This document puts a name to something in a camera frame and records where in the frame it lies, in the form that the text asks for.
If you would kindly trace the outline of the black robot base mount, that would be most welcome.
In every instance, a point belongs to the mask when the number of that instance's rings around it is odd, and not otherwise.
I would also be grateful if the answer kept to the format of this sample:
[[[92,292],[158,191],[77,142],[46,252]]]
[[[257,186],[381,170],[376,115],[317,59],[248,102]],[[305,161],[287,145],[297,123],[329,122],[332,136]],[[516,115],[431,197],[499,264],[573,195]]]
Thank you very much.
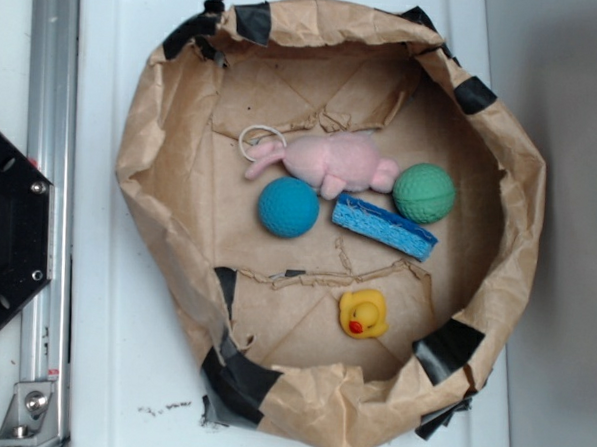
[[[0,331],[50,281],[52,191],[0,132]]]

